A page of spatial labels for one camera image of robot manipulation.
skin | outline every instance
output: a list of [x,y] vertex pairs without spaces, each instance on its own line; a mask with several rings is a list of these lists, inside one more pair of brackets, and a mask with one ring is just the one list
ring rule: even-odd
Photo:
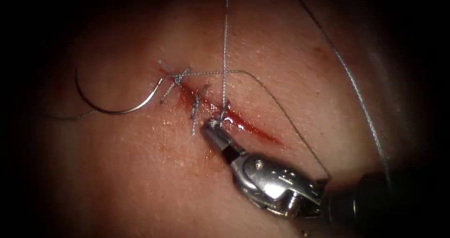
[[[65,44],[60,63],[33,95],[46,113],[89,110],[74,84],[110,110],[140,103],[163,75],[221,70],[224,0],[136,0],[101,11]],[[420,115],[414,91],[402,85],[404,61],[372,18],[342,17],[348,5],[305,0],[341,51],[365,98],[390,168],[419,157]],[[369,11],[359,5],[354,11]],[[230,0],[227,69],[255,74],[291,116],[333,176],[330,188],[382,167],[355,90],[318,28],[296,0]],[[192,89],[221,103],[221,75],[186,77]],[[93,114],[79,121],[36,119],[30,146],[39,155],[46,211],[66,237],[298,237],[292,223],[240,196],[221,157],[191,136],[190,105],[167,80],[148,105],[125,116]],[[292,164],[313,179],[326,175],[271,97],[250,78],[226,76],[233,111],[283,146],[230,129],[248,151]],[[200,106],[198,122],[210,116]],[[317,237],[317,228],[309,231]]]

